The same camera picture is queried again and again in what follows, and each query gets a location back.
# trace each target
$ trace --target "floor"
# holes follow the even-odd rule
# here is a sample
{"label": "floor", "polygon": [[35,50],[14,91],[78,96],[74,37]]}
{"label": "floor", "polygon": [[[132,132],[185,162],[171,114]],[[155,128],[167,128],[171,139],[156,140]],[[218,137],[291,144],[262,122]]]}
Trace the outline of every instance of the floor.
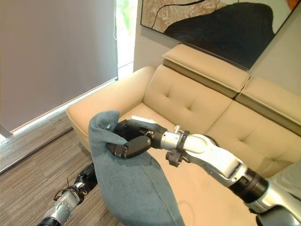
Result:
{"label": "floor", "polygon": [[[36,225],[53,207],[53,197],[91,162],[73,130],[0,175],[0,225]],[[65,226],[119,226],[96,186]]]}
{"label": "floor", "polygon": [[0,143],[0,174],[25,157],[71,130],[65,111],[15,132]]}

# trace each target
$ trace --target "sofa armrest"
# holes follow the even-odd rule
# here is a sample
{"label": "sofa armrest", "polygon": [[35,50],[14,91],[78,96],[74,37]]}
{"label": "sofa armrest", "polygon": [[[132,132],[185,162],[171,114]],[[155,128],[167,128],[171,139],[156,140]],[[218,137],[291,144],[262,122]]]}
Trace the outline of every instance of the sofa armrest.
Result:
{"label": "sofa armrest", "polygon": [[107,86],[66,110],[72,127],[85,148],[89,149],[88,126],[91,118],[99,112],[108,110],[118,110],[120,115],[123,115],[140,104],[154,72],[154,67],[144,67],[128,78]]}

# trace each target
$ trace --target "cable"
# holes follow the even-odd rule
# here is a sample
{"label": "cable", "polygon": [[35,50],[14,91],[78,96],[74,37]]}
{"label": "cable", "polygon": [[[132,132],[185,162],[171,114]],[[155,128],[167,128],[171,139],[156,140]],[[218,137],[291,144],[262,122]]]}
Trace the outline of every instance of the cable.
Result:
{"label": "cable", "polygon": [[116,0],[114,0],[114,33],[113,33],[113,37],[117,41],[116,30],[117,30],[117,26],[116,26]]}
{"label": "cable", "polygon": [[213,143],[214,143],[216,146],[221,147],[221,146],[218,144],[218,142],[217,142],[213,137],[211,137],[211,136],[209,136],[209,135],[205,135],[205,134],[203,134],[203,135],[204,135],[205,137],[209,138],[210,140],[212,140]]}

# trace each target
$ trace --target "gray roller blind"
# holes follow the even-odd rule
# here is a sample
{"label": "gray roller blind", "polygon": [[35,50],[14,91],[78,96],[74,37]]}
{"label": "gray roller blind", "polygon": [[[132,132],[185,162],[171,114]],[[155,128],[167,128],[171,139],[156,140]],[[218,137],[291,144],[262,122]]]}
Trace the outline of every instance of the gray roller blind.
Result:
{"label": "gray roller blind", "polygon": [[113,0],[0,0],[0,16],[7,129],[117,77]]}

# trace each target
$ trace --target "sofa backrest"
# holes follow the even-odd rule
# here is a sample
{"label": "sofa backrest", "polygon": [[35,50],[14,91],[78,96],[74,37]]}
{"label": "sofa backrest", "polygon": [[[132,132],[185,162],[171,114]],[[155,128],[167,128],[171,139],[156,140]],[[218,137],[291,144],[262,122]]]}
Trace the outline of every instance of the sofa backrest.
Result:
{"label": "sofa backrest", "polygon": [[264,177],[301,158],[300,97],[271,86],[271,96],[281,96],[271,100],[272,91],[256,88],[262,79],[184,45],[164,58],[147,106],[191,133],[213,136]]}
{"label": "sofa backrest", "polygon": [[235,97],[250,78],[247,72],[183,44],[172,48],[163,58],[163,65],[230,98]]}

